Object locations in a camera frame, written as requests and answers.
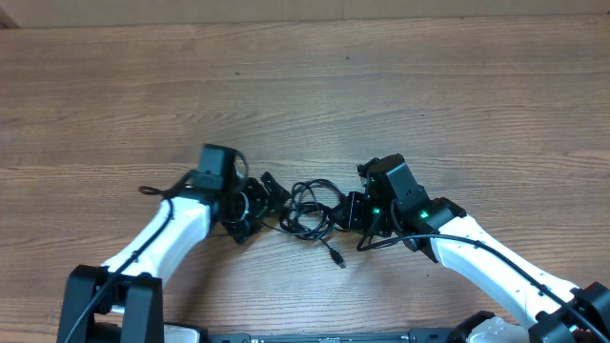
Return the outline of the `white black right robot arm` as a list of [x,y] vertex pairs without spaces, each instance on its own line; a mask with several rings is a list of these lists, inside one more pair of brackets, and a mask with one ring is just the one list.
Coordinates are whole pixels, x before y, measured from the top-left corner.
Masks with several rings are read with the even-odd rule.
[[585,288],[528,262],[446,197],[432,199],[400,154],[357,167],[363,192],[340,206],[340,226],[357,232],[360,252],[402,244],[461,274],[495,300],[513,323],[476,313],[442,336],[444,342],[606,342],[609,290]]

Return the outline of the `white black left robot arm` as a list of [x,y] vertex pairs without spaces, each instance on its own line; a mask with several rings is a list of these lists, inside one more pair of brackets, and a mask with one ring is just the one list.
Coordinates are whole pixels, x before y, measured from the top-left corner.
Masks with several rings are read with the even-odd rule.
[[196,169],[158,196],[152,221],[101,266],[79,265],[69,275],[60,342],[208,342],[207,330],[168,322],[163,290],[190,250],[221,224],[242,244],[263,217],[282,211],[289,193],[269,174],[255,179],[240,151],[206,144]]

